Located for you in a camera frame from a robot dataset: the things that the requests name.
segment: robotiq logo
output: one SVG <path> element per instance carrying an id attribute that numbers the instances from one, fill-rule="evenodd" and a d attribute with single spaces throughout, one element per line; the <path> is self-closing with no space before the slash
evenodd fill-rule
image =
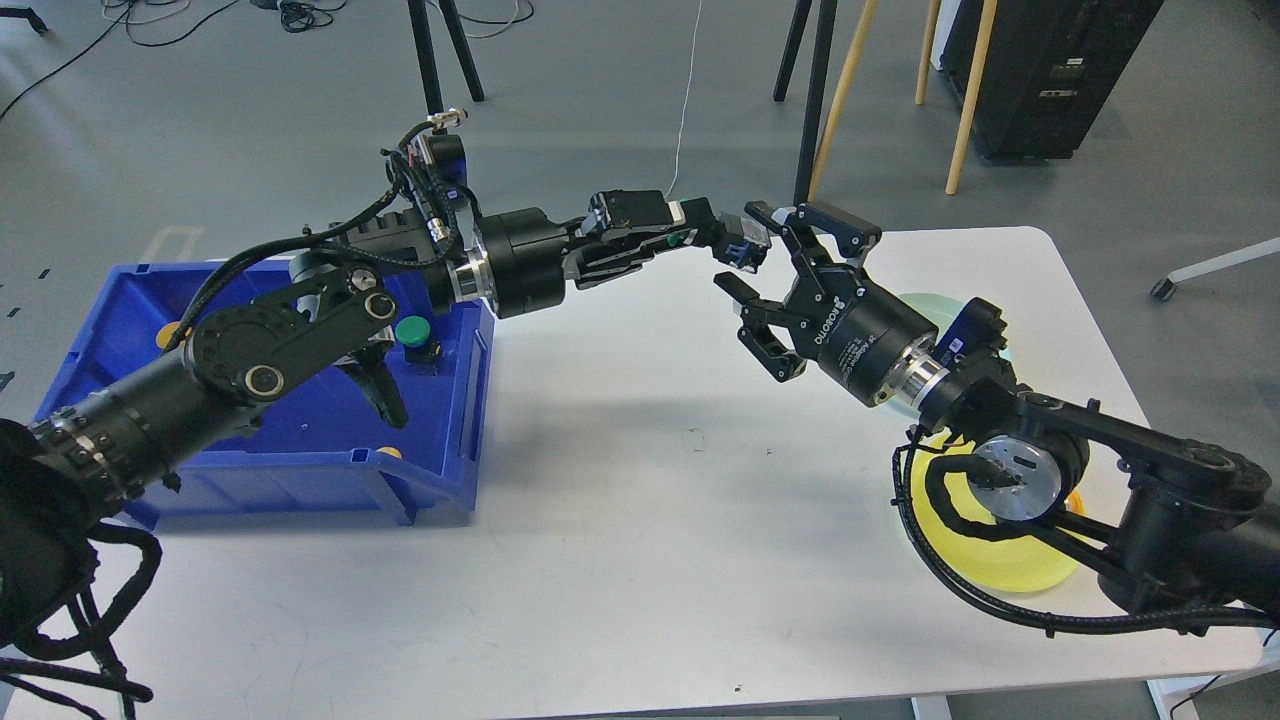
<path id="1" fill-rule="evenodd" d="M 840 316 L 840 311 L 845 309 L 845 302 L 836 299 L 836 306 L 831 309 L 831 314 L 827 319 L 822 322 L 822 329 L 818 331 L 818 336 L 813 338 L 814 345 L 822 345 L 827 342 L 827 336 L 831 334 L 831 328 L 836 325 L 836 318 Z"/>

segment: green button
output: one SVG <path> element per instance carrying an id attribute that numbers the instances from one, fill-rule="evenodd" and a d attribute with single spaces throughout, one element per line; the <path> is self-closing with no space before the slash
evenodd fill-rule
<path id="1" fill-rule="evenodd" d="M 396 323 L 396 340 L 404 347 L 422 347 L 431 337 L 431 323 L 421 315 L 410 315 Z"/>

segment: blue plastic bin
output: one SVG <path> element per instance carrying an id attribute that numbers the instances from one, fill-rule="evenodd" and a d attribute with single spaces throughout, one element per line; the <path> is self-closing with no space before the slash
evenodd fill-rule
<path id="1" fill-rule="evenodd" d="M 156 359 L 156 331 L 178 319 L 215 266 L 114 268 L 37 416 Z M 406 363 L 399 346 L 387 355 L 410 413 L 403 429 L 384 424 L 351 379 L 326 368 L 270 407 L 252 437 L 218 442 L 183 465 L 180 492 L 152 486 L 125 512 L 154 528 L 172 515 L 383 510 L 410 525 L 419 509 L 442 501 L 475 510 L 493 315 L 481 302 L 463 302 L 433 316 L 416 273 L 385 282 L 401 313 L 428 318 L 443 347 L 433 366 Z M 262 263 L 212 306 L 244 304 L 288 283 L 285 261 Z M 384 446 L 403 459 L 376 452 Z"/>

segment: white wire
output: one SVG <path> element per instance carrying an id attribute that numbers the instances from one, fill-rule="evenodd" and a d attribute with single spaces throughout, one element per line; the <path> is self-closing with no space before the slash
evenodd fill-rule
<path id="1" fill-rule="evenodd" d="M 108 5 L 106 0 L 101 0 L 102 19 L 106 20 L 106 22 L 109 22 L 109 23 L 113 23 L 113 22 L 116 20 L 116 18 L 108 17 L 108 14 L 106 14 L 108 10 L 114 10 L 115 8 L 124 8 L 124 13 L 129 13 L 131 12 L 131 6 L 134 5 L 134 4 L 137 4 L 137 5 L 161 6 L 161 5 L 172 5 L 173 3 L 128 3 L 128 1 L 125 1 L 125 3 L 120 3 L 118 5 Z M 163 15 L 157 15 L 155 18 L 147 18 L 145 20 L 134 20 L 134 19 L 129 18 L 129 19 L 124 20 L 123 24 L 127 24 L 127 26 L 146 26 L 146 24 L 151 24 L 151 23 L 157 23 L 160 20 L 166 20 L 166 19 L 177 15 L 178 13 L 186 10 L 189 6 L 191 6 L 191 0 L 186 0 L 186 3 L 182 6 L 175 8 L 173 10 L 169 10 L 168 13 L 165 13 Z"/>
<path id="2" fill-rule="evenodd" d="M 440 10 L 440 5 L 438 3 L 435 3 L 435 0 L 426 0 L 426 4 L 430 5 L 430 6 L 433 6 L 433 8 L 435 8 L 440 13 L 442 18 L 444 17 L 444 10 Z M 530 1 L 529 6 L 532 8 L 534 4 Z M 507 32 L 508 29 L 511 29 L 511 26 L 516 24 L 516 20 L 518 20 L 518 19 L 520 19 L 520 0 L 516 0 L 516 12 L 511 14 L 511 19 L 507 20 L 507 24 L 504 24 L 500 28 L 498 28 L 498 29 L 495 29 L 495 31 L 493 31 L 490 33 L 486 33 L 486 35 L 471 35 L 471 33 L 467 33 L 467 32 L 463 32 L 462 35 L 465 35 L 466 37 L 470 37 L 471 40 L 484 40 L 486 37 L 497 37 L 497 36 Z"/>
<path id="3" fill-rule="evenodd" d="M 689 91 L 694 87 L 694 58 L 698 55 L 698 23 L 703 19 L 703 0 L 698 0 L 698 15 L 694 18 L 694 41 L 689 47 L 689 83 L 685 85 L 685 105 L 680 109 L 680 132 L 676 133 L 676 173 L 671 176 L 671 184 L 663 197 L 671 197 L 671 191 L 676 190 L 676 181 L 680 179 L 680 146 L 685 141 L 685 113 L 689 110 Z"/>

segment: yellow disc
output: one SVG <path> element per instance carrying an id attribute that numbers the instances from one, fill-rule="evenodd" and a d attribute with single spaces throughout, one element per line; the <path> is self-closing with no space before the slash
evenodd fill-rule
<path id="1" fill-rule="evenodd" d="M 942 436 L 938 436 L 932 445 L 940 446 L 941 438 Z M 969 443 L 954 447 L 947 454 L 964 454 L 972 450 L 973 443 Z M 927 452 L 915 455 L 911 468 L 911 497 L 915 498 L 913 506 L 924 537 L 947 565 L 974 583 L 1007 592 L 1048 589 L 1071 575 L 1078 562 L 1036 538 L 988 542 L 947 529 L 924 492 L 924 471 L 933 457 Z M 945 482 L 951 493 L 951 502 L 961 518 L 992 524 L 996 521 L 995 516 L 973 497 L 964 474 L 948 473 Z M 1084 514 L 1084 502 L 1076 492 L 1073 491 L 1068 496 L 1066 509 Z"/>
<path id="2" fill-rule="evenodd" d="M 156 347 L 164 350 L 169 345 L 169 338 L 173 337 L 174 331 L 178 329 L 178 320 L 165 324 L 159 331 L 156 331 Z"/>

